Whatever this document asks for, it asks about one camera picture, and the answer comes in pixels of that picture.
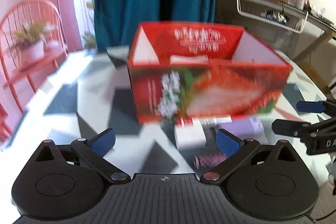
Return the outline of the pink ribbed roller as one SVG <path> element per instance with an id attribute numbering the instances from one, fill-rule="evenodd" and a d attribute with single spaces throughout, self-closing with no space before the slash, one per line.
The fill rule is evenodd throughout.
<path id="1" fill-rule="evenodd" d="M 194 157 L 193 164 L 196 169 L 212 168 L 225 161 L 227 156 L 223 153 L 212 153 Z"/>

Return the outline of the purple small box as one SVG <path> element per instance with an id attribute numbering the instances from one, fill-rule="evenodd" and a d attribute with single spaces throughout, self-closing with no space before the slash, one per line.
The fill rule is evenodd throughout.
<path id="1" fill-rule="evenodd" d="M 215 131 L 224 129 L 239 138 L 256 137 L 264 133 L 264 127 L 258 117 L 234 119 L 231 122 L 221 123 Z"/>

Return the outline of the pink room backdrop poster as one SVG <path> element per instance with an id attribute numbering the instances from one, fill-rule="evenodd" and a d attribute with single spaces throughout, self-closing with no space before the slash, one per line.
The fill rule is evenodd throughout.
<path id="1" fill-rule="evenodd" d="M 93 47 L 77 8 L 85 0 L 1 0 L 1 144 L 10 145 L 27 104 L 68 53 Z"/>

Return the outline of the grey dressing table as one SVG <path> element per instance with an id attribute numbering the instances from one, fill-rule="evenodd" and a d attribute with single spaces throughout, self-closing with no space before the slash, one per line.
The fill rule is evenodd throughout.
<path id="1" fill-rule="evenodd" d="M 216 20 L 242 26 L 274 49 L 301 60 L 335 40 L 335 26 L 274 0 L 218 0 Z"/>

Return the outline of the patterned geometric tablecloth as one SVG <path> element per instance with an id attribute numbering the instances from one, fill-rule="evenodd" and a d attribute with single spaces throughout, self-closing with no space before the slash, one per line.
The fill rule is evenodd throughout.
<path id="1" fill-rule="evenodd" d="M 128 174 L 194 173 L 194 157 L 217 153 L 215 133 L 199 149 L 179 151 L 174 126 L 137 121 L 125 59 L 127 49 L 72 53 L 27 104 L 1 152 L 1 181 L 13 183 L 45 139 L 69 144 L 112 128 L 116 144 L 105 158 Z"/>

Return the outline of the red strawberry cardboard box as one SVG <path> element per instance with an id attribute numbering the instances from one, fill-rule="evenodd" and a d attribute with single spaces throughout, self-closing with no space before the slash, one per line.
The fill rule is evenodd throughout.
<path id="1" fill-rule="evenodd" d="M 205 64 L 170 64 L 202 56 Z M 272 110 L 291 65 L 244 28 L 143 22 L 127 60 L 138 121 L 241 117 Z"/>

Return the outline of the white small box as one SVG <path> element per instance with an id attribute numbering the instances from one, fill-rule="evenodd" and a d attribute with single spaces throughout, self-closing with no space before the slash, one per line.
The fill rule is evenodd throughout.
<path id="1" fill-rule="evenodd" d="M 199 119 L 181 118 L 174 125 L 175 144 L 179 151 L 204 147 L 205 131 Z"/>

